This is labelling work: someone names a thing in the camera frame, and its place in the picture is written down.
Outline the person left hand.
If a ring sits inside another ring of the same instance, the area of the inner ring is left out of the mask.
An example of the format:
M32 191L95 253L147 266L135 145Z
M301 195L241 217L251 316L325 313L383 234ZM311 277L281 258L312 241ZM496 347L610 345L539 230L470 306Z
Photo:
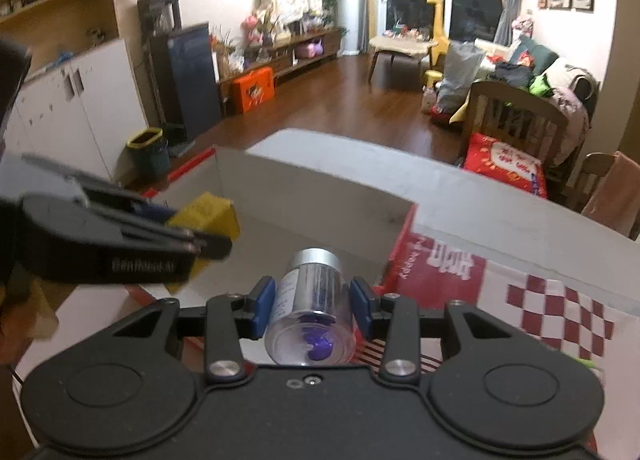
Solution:
M58 317L40 279L16 264L1 285L1 364L13 364L32 340L50 339L56 330Z

